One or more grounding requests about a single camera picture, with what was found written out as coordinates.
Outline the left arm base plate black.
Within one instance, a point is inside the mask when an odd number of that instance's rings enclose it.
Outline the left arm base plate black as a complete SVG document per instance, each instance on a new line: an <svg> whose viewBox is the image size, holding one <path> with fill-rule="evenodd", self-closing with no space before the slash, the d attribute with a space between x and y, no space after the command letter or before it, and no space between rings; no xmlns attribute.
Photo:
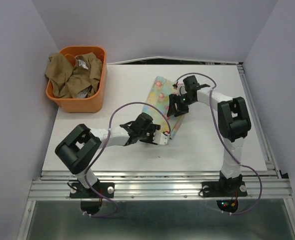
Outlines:
<svg viewBox="0 0 295 240"><path fill-rule="evenodd" d="M69 197L71 199L98 199L100 197L91 188L85 188L78 181L68 182L67 185L70 188ZM112 199L114 197L114 182L99 182L96 183L93 188L107 198Z"/></svg>

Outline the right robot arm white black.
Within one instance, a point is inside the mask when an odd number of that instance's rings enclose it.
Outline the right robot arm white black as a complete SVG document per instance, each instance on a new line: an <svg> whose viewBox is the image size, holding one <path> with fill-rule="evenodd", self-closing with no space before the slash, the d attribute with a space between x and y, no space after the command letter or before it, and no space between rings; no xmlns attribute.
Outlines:
<svg viewBox="0 0 295 240"><path fill-rule="evenodd" d="M223 164L218 181L203 181L200 195L228 197L247 195L241 171L242 147L252 128L246 101L215 91L214 86L199 84L196 73L181 76L183 85L173 84L175 93L169 95L167 116L179 117L189 112L189 106L199 102L210 108L214 128L223 146Z"/></svg>

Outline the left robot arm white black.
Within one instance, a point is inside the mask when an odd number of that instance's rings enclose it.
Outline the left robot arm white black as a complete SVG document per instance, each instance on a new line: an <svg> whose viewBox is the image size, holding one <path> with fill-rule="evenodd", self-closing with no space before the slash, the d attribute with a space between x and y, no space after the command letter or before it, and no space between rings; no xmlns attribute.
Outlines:
<svg viewBox="0 0 295 240"><path fill-rule="evenodd" d="M99 149L113 146L129 146L138 141L152 145L167 145L168 136L161 132L161 126L153 118L141 113L134 121L110 129L89 128L77 125L55 148L54 152L77 178L81 191L87 197L94 197L99 191L99 179L90 162Z"/></svg>

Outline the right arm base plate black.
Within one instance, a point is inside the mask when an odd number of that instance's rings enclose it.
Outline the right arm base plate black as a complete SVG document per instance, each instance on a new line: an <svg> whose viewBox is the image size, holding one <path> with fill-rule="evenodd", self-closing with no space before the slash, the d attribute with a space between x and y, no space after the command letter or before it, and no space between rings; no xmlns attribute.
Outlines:
<svg viewBox="0 0 295 240"><path fill-rule="evenodd" d="M219 183L219 181L203 181L201 183L201 189L198 195L202 198L231 198L231 197L247 197L248 192L246 187L241 190L241 186L245 186L245 183L235 184L224 184Z"/></svg>

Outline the pastel floral skirt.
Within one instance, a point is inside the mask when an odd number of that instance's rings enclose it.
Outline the pastel floral skirt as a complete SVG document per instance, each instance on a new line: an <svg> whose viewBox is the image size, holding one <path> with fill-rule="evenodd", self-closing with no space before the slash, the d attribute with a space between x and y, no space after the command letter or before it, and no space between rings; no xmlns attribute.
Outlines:
<svg viewBox="0 0 295 240"><path fill-rule="evenodd" d="M167 121L169 122L171 128L171 139L175 138L176 133L178 132L185 117L184 115L178 117L167 116L170 104L169 95L177 93L177 90L173 87L173 84L174 82L164 77L157 76L146 100L147 104L156 107L167 118ZM142 112L150 115L153 118L153 123L156 125L160 125L160 130L162 132L169 130L168 124L166 123L164 118L154 108L144 105Z"/></svg>

